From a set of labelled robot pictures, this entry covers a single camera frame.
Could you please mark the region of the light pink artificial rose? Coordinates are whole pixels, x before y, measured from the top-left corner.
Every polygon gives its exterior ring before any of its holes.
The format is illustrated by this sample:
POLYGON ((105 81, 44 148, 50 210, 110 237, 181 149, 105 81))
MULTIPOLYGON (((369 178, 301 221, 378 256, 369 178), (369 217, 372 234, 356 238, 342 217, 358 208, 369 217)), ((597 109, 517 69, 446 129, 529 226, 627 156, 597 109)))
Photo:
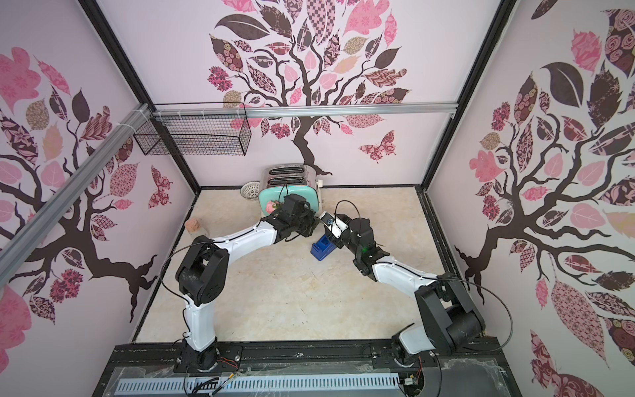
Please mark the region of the light pink artificial rose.
POLYGON ((271 214, 281 206, 281 202, 277 200, 271 200, 266 204, 266 213, 271 214))

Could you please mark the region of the blue tape dispenser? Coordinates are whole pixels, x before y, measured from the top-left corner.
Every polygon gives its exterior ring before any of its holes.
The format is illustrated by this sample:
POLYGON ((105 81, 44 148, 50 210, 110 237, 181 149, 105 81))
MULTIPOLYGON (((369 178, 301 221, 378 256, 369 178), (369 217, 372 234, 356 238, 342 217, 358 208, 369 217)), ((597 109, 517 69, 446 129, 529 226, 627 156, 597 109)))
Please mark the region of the blue tape dispenser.
POLYGON ((323 261, 335 248, 335 244, 324 234, 312 245, 310 253, 316 260, 323 261))

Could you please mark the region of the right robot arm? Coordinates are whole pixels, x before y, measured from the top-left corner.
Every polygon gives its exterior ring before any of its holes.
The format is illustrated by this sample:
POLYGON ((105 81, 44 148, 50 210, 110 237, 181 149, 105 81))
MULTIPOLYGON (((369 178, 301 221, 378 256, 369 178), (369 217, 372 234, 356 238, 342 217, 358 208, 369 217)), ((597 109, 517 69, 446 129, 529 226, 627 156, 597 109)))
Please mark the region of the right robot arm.
POLYGON ((463 283, 451 274, 419 271, 391 256, 376 241, 368 218, 336 217, 325 223, 327 238, 347 248, 363 276, 414 299, 420 320, 391 338, 396 362, 409 366, 425 352, 451 355, 479 336, 486 323, 463 283))

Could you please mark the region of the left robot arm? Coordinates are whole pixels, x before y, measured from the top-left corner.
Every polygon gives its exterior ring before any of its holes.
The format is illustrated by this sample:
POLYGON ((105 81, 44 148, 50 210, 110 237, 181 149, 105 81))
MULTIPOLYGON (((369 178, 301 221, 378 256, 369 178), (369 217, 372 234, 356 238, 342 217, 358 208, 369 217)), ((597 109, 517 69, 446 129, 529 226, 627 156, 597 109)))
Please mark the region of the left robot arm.
POLYGON ((193 240, 175 272, 185 299, 187 328, 182 363, 189 369, 209 372, 221 360, 214 329, 214 301, 223 291, 228 268, 234 261, 289 237, 308 238, 317 228, 314 208, 301 195, 284 197, 282 205, 255 225, 237 233, 193 240))

